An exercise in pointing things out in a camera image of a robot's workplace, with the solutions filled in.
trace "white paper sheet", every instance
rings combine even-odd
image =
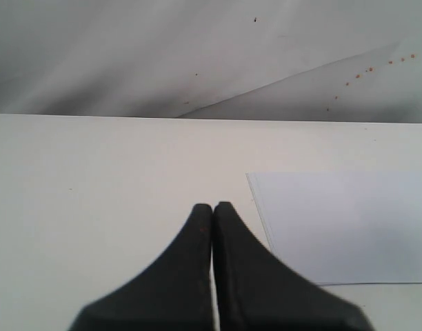
[[[422,172],[248,180],[273,253],[312,282],[422,283]]]

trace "white table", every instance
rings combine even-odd
[[[363,169],[422,170],[422,124],[0,115],[0,331],[65,330],[197,202],[233,202],[267,245],[246,172]],[[327,289],[422,330],[422,285]]]

